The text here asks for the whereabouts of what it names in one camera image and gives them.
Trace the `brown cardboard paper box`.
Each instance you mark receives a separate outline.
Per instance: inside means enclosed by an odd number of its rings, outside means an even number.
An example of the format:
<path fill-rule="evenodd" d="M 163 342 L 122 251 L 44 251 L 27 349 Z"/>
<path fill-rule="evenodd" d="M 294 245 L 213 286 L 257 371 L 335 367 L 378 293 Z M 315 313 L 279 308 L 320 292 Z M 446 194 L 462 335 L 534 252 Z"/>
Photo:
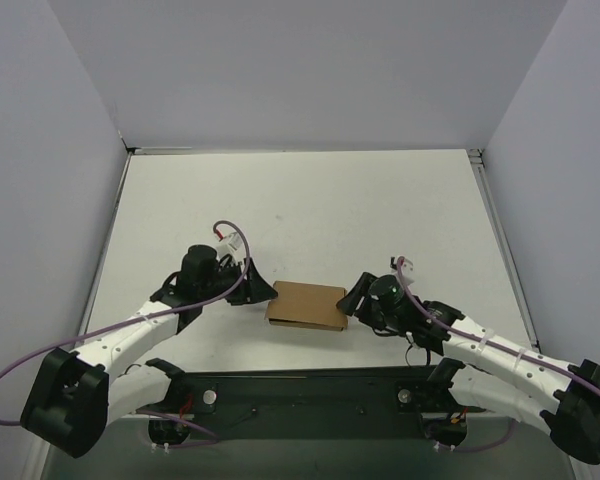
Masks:
<path fill-rule="evenodd" d="M 341 332 L 348 317 L 337 303 L 346 296 L 344 287 L 276 281 L 276 299 L 267 306 L 265 318 L 271 325 Z"/>

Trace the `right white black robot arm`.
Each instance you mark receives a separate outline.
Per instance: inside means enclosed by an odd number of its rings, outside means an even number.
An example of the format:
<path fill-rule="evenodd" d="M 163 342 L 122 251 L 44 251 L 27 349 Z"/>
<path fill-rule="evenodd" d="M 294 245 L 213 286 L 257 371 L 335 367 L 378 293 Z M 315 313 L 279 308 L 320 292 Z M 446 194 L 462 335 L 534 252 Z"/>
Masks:
<path fill-rule="evenodd" d="M 599 364 L 557 360 L 509 341 L 454 307 L 419 299 L 401 273 L 363 273 L 337 308 L 456 362 L 450 391 L 457 403 L 532 425 L 565 454 L 600 464 Z"/>

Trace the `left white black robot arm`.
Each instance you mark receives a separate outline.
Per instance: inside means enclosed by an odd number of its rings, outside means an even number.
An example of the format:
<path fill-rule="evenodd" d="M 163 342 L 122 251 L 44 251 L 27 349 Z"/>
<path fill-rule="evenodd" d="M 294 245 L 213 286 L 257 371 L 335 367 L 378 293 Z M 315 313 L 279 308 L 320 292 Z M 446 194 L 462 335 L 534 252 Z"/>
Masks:
<path fill-rule="evenodd" d="M 255 264 L 235 249 L 190 247 L 178 271 L 137 311 L 130 325 L 110 328 L 72 351 L 56 347 L 43 359 L 20 416 L 21 426 L 73 458 L 86 454 L 108 423 L 143 406 L 138 394 L 124 407 L 110 402 L 117 378 L 156 345 L 179 334 L 206 305 L 267 302 L 278 293 Z"/>

